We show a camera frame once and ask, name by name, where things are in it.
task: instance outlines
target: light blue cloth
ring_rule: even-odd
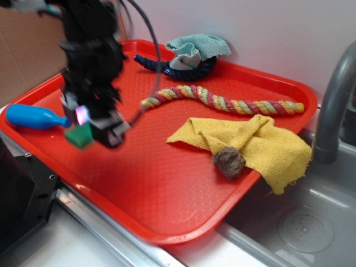
[[[179,71],[193,70],[208,58],[231,54],[223,39],[207,34],[193,34],[174,39],[166,44],[166,48],[176,54],[170,62],[170,67]]]

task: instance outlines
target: drain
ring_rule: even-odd
[[[287,246],[304,253],[320,252],[334,239],[330,220],[306,207],[282,214],[278,232]]]

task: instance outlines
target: green block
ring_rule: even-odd
[[[79,149],[83,149],[94,141],[89,122],[86,122],[81,126],[76,126],[73,130],[67,131],[65,137],[69,143]]]

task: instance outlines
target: gray faucet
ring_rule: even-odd
[[[353,42],[341,56],[323,99],[313,142],[314,161],[333,163],[339,137],[343,142],[356,145],[355,86],[356,42]]]

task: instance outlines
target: brown rock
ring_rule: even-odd
[[[229,180],[238,177],[246,165],[246,160],[234,147],[222,149],[211,158],[211,162]]]

